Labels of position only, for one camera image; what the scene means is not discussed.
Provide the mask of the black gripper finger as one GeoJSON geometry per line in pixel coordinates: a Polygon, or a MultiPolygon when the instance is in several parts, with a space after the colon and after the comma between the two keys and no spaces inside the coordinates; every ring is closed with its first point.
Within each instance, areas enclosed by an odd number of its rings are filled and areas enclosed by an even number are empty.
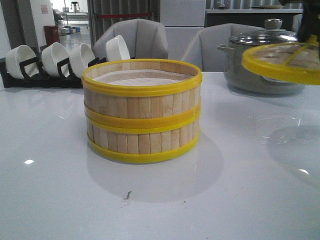
{"type": "Polygon", "coordinates": [[[306,43],[311,36],[316,36],[316,41],[320,42],[319,0],[305,0],[303,2],[303,14],[297,32],[297,40],[301,43],[306,43]]]}

